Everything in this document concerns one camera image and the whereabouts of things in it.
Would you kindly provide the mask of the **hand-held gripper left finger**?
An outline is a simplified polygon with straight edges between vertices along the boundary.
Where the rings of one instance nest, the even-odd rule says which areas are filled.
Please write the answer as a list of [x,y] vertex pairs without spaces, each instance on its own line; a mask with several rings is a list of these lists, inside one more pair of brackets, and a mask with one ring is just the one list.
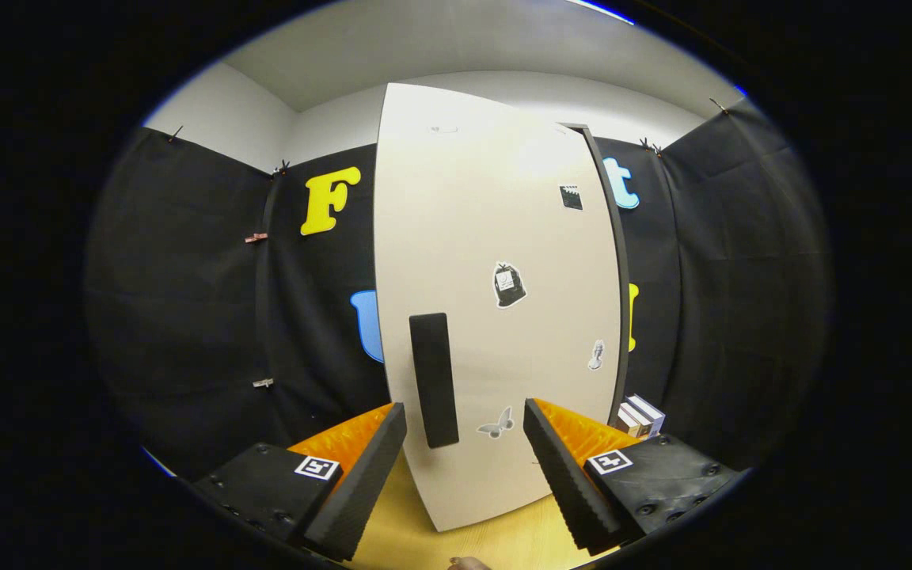
[[189,487],[246,533],[350,561],[406,433],[403,404],[380,405],[300,443],[253,444]]

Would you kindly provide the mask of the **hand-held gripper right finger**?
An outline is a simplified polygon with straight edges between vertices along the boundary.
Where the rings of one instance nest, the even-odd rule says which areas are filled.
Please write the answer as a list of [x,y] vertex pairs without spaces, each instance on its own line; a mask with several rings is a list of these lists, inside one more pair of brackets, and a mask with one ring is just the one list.
[[702,515],[746,477],[668,434],[633,437],[528,398],[522,430],[576,547],[633,549]]

